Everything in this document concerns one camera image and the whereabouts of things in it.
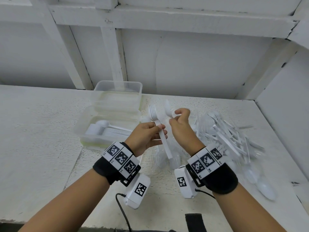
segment person's right hand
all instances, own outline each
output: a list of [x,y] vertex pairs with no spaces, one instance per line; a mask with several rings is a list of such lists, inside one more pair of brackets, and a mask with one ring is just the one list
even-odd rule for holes
[[179,145],[193,156],[205,145],[198,139],[189,125],[190,110],[187,108],[180,108],[175,111],[175,114],[181,114],[169,120],[172,127],[172,133],[179,143]]

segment black cable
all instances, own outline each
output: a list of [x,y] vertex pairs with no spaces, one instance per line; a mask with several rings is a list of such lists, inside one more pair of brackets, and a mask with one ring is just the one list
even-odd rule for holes
[[209,194],[209,193],[207,193],[207,192],[205,192],[205,191],[201,191],[201,190],[199,190],[199,189],[195,189],[195,191],[197,191],[197,192],[203,192],[203,193],[209,195],[210,197],[213,197],[214,199],[216,199],[214,196],[212,196],[211,194]]
[[120,203],[119,203],[119,201],[118,201],[117,195],[121,195],[122,197],[126,197],[126,195],[125,195],[125,194],[121,194],[121,193],[117,193],[115,197],[116,197],[116,201],[117,201],[117,203],[118,203],[118,206],[120,207],[120,210],[121,210],[123,216],[124,216],[125,219],[126,219],[127,225],[128,225],[128,227],[129,227],[129,231],[132,232],[132,229],[131,229],[131,227],[130,227],[130,223],[129,223],[129,221],[128,221],[128,219],[127,219],[127,216],[126,216],[125,212],[123,211],[123,209],[122,209],[122,207],[121,207],[121,205],[120,205]]

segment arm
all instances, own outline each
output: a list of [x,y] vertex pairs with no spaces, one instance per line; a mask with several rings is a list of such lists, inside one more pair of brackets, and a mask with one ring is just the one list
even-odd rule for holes
[[[170,119],[176,141],[190,156],[195,155],[205,145],[197,138],[189,125],[190,110],[180,108]],[[238,183],[237,187],[226,195],[213,192],[228,223],[235,232],[286,232],[286,230]]]
[[[139,124],[125,143],[136,157],[140,156],[147,148],[162,144],[158,132],[164,128],[153,122]],[[19,232],[77,231],[109,187],[106,177],[91,169],[38,211]]]

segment hand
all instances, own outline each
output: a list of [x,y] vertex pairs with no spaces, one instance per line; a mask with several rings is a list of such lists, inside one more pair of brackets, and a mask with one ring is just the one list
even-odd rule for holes
[[191,126],[189,125],[190,110],[186,108],[180,108],[175,111],[175,114],[181,114],[169,120],[172,127],[173,135],[179,145],[193,156],[205,145],[197,138]]
[[149,147],[162,145],[159,131],[165,129],[165,125],[155,125],[154,122],[141,123],[133,130],[131,135],[126,139],[125,143],[131,148],[135,157],[141,156]]

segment transparent plastic container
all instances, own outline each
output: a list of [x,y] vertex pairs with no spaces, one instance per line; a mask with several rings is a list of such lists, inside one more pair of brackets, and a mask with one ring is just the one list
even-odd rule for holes
[[102,80],[95,86],[91,102],[115,110],[139,109],[142,87],[141,82]]
[[93,149],[104,149],[114,141],[125,141],[125,138],[104,135],[87,135],[85,132],[90,124],[95,124],[99,120],[107,120],[111,125],[133,130],[139,124],[140,116],[141,112],[138,109],[123,109],[122,111],[119,111],[106,109],[103,106],[91,105],[86,107],[83,111],[74,126],[73,132],[80,137],[80,142],[84,146],[93,147]]

